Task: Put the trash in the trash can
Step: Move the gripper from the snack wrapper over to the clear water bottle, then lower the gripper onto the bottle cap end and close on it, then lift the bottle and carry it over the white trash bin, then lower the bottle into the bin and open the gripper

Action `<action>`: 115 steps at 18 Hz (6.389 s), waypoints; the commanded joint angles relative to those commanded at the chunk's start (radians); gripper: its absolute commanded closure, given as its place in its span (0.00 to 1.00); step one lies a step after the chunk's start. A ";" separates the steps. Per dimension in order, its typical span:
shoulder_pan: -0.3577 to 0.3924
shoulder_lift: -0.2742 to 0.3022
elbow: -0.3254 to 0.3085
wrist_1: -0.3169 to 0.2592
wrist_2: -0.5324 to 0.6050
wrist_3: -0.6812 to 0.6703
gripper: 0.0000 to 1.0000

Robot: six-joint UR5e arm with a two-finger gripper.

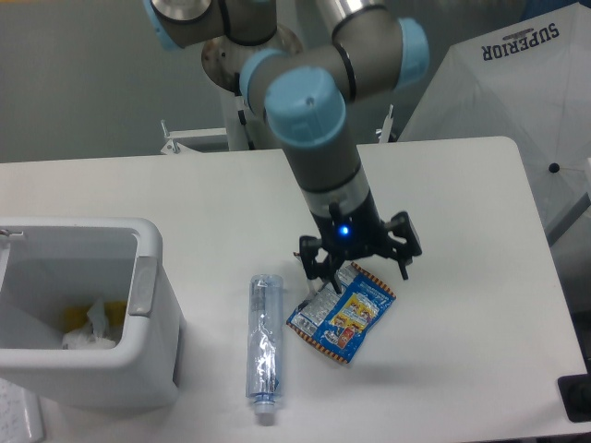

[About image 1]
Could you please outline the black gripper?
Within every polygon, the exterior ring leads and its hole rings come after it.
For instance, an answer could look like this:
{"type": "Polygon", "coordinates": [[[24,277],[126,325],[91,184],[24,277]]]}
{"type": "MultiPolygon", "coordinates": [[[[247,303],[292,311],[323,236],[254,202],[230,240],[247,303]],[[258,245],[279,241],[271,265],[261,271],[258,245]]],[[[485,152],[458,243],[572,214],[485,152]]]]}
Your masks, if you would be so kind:
{"type": "Polygon", "coordinates": [[[382,221],[371,191],[346,193],[344,188],[330,192],[309,193],[309,210],[320,237],[299,237],[299,257],[309,280],[329,282],[341,293],[337,273],[345,257],[374,255],[397,262],[404,280],[407,267],[422,255],[419,236],[407,211],[400,211],[389,221],[382,221]],[[327,256],[318,261],[320,250],[327,256]]]}

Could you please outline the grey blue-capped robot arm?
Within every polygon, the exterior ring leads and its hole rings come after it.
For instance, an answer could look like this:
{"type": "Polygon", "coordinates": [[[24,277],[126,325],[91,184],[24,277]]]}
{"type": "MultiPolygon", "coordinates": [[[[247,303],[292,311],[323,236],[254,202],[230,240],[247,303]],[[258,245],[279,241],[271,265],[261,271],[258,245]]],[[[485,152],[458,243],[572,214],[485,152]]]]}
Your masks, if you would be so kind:
{"type": "Polygon", "coordinates": [[[230,90],[280,144],[318,226],[299,240],[310,280],[335,282],[348,260],[380,256],[406,269],[422,249],[406,212],[378,214],[346,107],[419,81],[428,38],[412,18],[381,1],[320,1],[331,42],[290,53],[279,45],[273,1],[148,1],[144,8],[165,48],[224,39],[230,90]]]}

